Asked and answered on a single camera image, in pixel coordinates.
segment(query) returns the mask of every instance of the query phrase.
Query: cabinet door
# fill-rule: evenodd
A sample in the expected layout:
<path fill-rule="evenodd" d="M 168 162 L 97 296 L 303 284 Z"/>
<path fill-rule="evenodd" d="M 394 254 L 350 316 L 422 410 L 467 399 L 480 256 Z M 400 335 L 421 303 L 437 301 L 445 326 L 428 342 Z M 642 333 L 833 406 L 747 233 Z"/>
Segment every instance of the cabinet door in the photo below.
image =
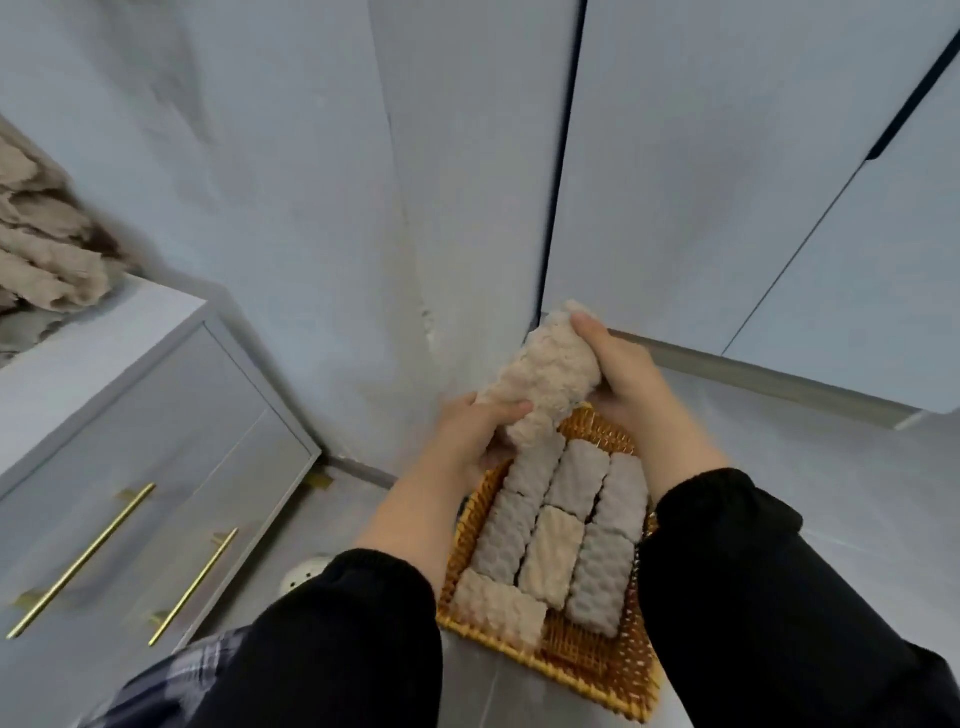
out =
<path fill-rule="evenodd" d="M 957 27 L 955 0 L 590 0 L 544 308 L 721 353 Z"/>
<path fill-rule="evenodd" d="M 728 356 L 930 412 L 960 406 L 960 61 L 864 164 Z"/>

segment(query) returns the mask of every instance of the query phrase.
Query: woven basket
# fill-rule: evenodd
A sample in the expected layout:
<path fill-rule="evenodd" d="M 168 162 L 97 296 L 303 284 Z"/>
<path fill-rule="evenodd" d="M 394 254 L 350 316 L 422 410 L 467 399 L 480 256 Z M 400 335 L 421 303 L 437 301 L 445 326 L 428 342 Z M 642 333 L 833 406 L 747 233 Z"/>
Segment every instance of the woven basket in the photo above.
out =
<path fill-rule="evenodd" d="M 567 440 L 589 440 L 606 452 L 634 453 L 630 436 L 588 407 L 577 409 L 564 420 L 559 430 Z M 477 536 L 510 465 L 504 463 L 487 473 L 457 523 L 453 552 L 446 566 L 444 590 L 437 607 L 437 623 L 444 629 L 502 652 L 615 713 L 647 722 L 657 704 L 663 672 L 650 645 L 637 603 L 636 563 L 627 588 L 620 633 L 613 640 L 588 632 L 569 621 L 563 613 L 551 609 L 547 612 L 540 649 L 534 654 L 526 654 L 450 614 L 450 600 L 457 582 L 469 566 Z M 644 535 L 656 528 L 654 521 L 653 515 L 649 515 Z"/>

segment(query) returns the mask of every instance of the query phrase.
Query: cabinet drawer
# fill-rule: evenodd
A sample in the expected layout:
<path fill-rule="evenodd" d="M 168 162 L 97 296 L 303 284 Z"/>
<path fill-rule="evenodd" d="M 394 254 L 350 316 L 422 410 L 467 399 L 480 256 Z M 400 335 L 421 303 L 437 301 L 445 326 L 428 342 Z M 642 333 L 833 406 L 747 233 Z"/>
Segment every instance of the cabinet drawer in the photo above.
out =
<path fill-rule="evenodd" d="M 60 596 L 71 597 L 69 610 L 51 606 L 51 614 L 23 637 L 0 643 L 5 714 L 22 718 L 15 721 L 20 725 L 64 725 L 170 654 L 226 586 L 312 458 L 273 410 L 262 413 L 132 558 L 112 563 L 113 573 L 96 587 L 64 591 Z M 229 546 L 162 639 L 149 647 L 156 631 L 151 615 L 177 604 L 214 555 L 213 535 L 233 528 L 238 530 Z"/>
<path fill-rule="evenodd" d="M 265 525 L 285 502 L 313 460 L 273 410 L 265 412 L 195 496 L 157 533 L 136 567 L 143 582 L 139 599 L 125 619 L 131 632 L 144 637 L 157 612 L 169 612 L 210 563 L 217 551 L 216 534 L 236 535 L 207 577 L 184 604 L 154 648 L 169 652 L 199 626 L 211 604 L 226 587 L 255 545 Z"/>
<path fill-rule="evenodd" d="M 123 510 L 117 494 L 154 482 L 28 633 L 49 614 L 95 600 L 266 408 L 206 328 L 198 328 L 0 500 L 0 604 L 48 588 Z M 21 616 L 0 608 L 4 634 Z"/>

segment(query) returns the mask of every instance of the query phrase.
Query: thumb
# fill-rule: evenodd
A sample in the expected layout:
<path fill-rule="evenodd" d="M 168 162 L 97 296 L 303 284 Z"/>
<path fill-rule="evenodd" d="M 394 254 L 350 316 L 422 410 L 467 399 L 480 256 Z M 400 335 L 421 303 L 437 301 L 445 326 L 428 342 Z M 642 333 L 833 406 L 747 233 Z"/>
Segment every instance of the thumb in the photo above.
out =
<path fill-rule="evenodd" d="M 577 335 L 590 345 L 597 358 L 603 356 L 610 343 L 614 341 L 607 327 L 586 313 L 578 311 L 571 314 L 570 324 Z"/>
<path fill-rule="evenodd" d="M 534 404 L 530 401 L 518 402 L 491 402 L 489 404 L 474 404 L 483 407 L 487 421 L 494 426 L 512 425 L 534 411 Z"/>

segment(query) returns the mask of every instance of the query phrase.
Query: gray floor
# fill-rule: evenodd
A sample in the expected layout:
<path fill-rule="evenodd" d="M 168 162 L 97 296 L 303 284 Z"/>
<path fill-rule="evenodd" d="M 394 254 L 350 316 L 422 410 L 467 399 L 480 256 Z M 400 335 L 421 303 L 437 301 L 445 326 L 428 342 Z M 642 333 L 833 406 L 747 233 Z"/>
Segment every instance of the gray floor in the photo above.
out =
<path fill-rule="evenodd" d="M 905 638 L 936 649 L 960 672 L 960 415 L 893 432 L 695 376 L 668 377 L 735 463 L 804 515 L 809 542 Z M 300 499 L 211 628 L 250 622 L 271 603 L 287 570 L 350 544 L 384 492 L 335 475 L 328 491 Z M 440 723 L 627 724 L 446 634 Z M 669 689 L 653 724 L 689 725 Z"/>

